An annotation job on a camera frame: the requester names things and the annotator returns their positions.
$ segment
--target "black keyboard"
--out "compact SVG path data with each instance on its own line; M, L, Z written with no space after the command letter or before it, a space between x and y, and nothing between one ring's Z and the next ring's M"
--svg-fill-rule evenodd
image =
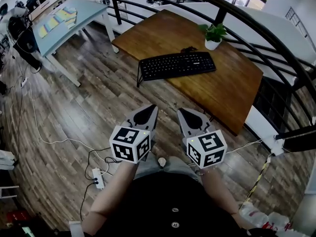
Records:
M216 70L208 52L175 53L151 57L141 60L139 67L144 81L190 76Z

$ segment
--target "potted plant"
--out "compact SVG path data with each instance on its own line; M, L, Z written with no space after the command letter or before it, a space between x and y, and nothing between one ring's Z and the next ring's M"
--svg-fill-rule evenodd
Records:
M199 25L201 31L205 33L205 47L214 50L222 42L223 36L226 35L226 29L223 24L215 25Z

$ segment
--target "gray pants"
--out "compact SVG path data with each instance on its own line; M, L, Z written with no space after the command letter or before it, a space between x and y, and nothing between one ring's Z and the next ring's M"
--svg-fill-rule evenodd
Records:
M164 168L161 168L153 153L149 152L146 161L140 161L134 179L164 171L167 173L184 174L190 176L202 184L201 177L196 175L184 161L175 156L171 156L166 160L166 165Z

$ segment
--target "black backpack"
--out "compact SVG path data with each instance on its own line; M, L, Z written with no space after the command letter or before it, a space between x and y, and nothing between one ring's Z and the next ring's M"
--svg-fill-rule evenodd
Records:
M8 31L14 40L17 40L25 30L26 25L22 17L13 16L9 19Z

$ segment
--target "white plant pot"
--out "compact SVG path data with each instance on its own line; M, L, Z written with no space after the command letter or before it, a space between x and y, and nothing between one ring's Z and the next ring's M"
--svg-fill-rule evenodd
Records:
M222 42L222 40L220 42L214 42L214 41L207 41L205 40L205 47L208 49L208 50L214 50L215 48L218 47L218 45Z

